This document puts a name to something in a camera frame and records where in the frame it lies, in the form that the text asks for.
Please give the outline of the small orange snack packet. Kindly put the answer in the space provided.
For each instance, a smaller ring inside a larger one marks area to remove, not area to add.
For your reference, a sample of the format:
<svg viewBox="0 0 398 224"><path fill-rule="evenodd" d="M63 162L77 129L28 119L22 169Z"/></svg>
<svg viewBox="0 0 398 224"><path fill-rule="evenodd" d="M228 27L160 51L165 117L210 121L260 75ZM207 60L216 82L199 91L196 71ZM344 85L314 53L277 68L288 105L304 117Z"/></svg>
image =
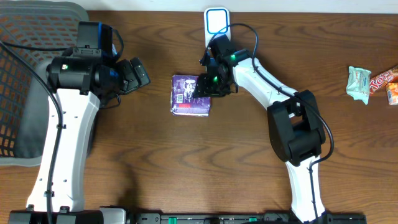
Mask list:
<svg viewBox="0 0 398 224"><path fill-rule="evenodd" d="M386 93L389 105L398 105L398 83L388 83Z"/></svg>

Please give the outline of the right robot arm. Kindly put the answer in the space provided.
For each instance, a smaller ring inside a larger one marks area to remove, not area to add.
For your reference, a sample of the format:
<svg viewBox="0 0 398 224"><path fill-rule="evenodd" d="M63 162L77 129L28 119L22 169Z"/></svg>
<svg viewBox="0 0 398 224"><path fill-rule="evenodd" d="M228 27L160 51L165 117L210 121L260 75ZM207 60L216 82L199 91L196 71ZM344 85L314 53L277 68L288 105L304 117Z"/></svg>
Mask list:
<svg viewBox="0 0 398 224"><path fill-rule="evenodd" d="M244 88L266 110L269 138L285 163L292 190L291 211L302 223L319 221L325 212L319 189L322 145L331 139L311 91L297 91L271 75L248 50L206 49L194 97L223 97L231 85Z"/></svg>

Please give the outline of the purple snack box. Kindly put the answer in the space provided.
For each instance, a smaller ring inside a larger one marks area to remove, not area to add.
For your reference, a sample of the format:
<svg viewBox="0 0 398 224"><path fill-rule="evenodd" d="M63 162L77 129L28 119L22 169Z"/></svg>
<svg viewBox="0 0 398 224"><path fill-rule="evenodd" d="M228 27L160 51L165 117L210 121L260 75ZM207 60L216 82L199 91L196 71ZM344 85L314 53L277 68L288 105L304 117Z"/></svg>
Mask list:
<svg viewBox="0 0 398 224"><path fill-rule="evenodd" d="M197 76L174 75L170 97L170 112L175 116L209 116L211 100L194 98Z"/></svg>

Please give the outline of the teal snack packet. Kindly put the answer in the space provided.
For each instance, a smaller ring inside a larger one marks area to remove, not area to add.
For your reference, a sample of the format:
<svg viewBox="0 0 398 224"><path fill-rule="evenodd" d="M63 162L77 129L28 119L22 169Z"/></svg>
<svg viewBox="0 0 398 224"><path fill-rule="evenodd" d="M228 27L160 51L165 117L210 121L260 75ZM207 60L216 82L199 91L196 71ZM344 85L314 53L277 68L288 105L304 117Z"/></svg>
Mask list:
<svg viewBox="0 0 398 224"><path fill-rule="evenodd" d="M349 77L346 93L354 100L361 100L367 105L370 96L371 71L353 66L349 66L348 71Z"/></svg>

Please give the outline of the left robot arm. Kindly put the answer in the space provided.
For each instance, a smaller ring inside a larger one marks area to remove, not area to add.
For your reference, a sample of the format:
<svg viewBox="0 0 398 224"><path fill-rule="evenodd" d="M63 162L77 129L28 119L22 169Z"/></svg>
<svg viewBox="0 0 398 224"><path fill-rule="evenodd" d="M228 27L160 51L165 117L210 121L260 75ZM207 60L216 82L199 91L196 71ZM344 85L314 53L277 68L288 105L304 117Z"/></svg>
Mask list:
<svg viewBox="0 0 398 224"><path fill-rule="evenodd" d="M96 115L106 102L149 84L137 58L61 56L47 66L48 126L39 174L25 210L9 223L129 223L122 207L85 210L83 176Z"/></svg>

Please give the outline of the orange red snack bar wrapper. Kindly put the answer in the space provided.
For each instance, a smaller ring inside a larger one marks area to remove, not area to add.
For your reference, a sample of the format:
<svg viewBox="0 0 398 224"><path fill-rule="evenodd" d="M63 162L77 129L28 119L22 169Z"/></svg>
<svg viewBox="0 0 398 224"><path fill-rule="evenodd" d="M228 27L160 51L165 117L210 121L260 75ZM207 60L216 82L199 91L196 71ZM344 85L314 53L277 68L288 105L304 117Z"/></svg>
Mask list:
<svg viewBox="0 0 398 224"><path fill-rule="evenodd" d="M396 80L397 80L397 65L385 72L376 75L375 77L372 77L369 83L370 86L369 93L372 95L380 88L385 87L388 83L391 83Z"/></svg>

